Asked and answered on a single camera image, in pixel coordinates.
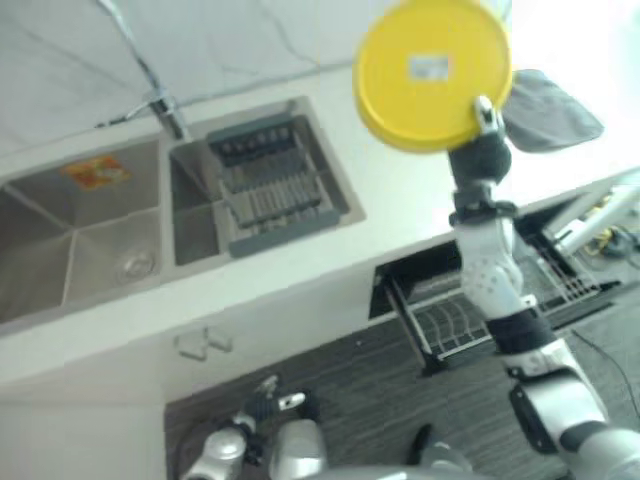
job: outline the wire rack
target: wire rack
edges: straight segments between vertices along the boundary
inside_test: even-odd
[[[514,251],[524,276],[524,293],[535,295],[547,314],[570,308],[601,291],[578,258],[566,259],[574,270],[571,273],[554,253],[535,237],[526,242],[519,239]],[[491,339],[485,317],[462,292],[459,272],[419,283],[407,302],[432,353],[440,360]]]

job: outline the yellow lid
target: yellow lid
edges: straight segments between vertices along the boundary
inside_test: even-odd
[[[475,0],[406,1],[367,35],[354,90],[365,124],[385,143],[418,152],[459,146],[478,134],[476,97],[496,108],[507,100],[507,33]]]

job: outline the gray towel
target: gray towel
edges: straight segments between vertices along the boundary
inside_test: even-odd
[[[507,135],[523,152],[550,152],[598,138],[604,126],[539,70],[515,73],[502,110]]]

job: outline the white countertop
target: white countertop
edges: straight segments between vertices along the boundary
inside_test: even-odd
[[[602,93],[598,85],[592,91]],[[310,97],[364,208],[364,221],[7,335],[0,339],[0,383],[178,329],[247,302],[284,295],[285,290],[294,295],[303,285],[356,265],[373,268],[440,243],[450,234],[453,181],[446,155],[404,154],[372,137],[357,116],[349,69],[195,105],[184,113],[189,122],[196,122],[300,95]],[[634,156],[639,119],[624,108],[611,107],[606,111],[606,133],[597,141],[547,155],[513,149],[513,168],[500,187],[501,195],[532,208],[634,168],[639,163]],[[91,131],[0,159],[0,177],[158,131],[153,118]]]

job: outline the dishwasher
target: dishwasher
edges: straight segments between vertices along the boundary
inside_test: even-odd
[[[571,203],[514,222],[523,294],[536,296],[554,329],[610,307],[625,287],[615,280],[598,281],[579,255],[561,255],[542,233]],[[425,376],[495,351],[483,314],[462,292],[461,266],[451,240],[376,269],[369,318],[400,320]]]

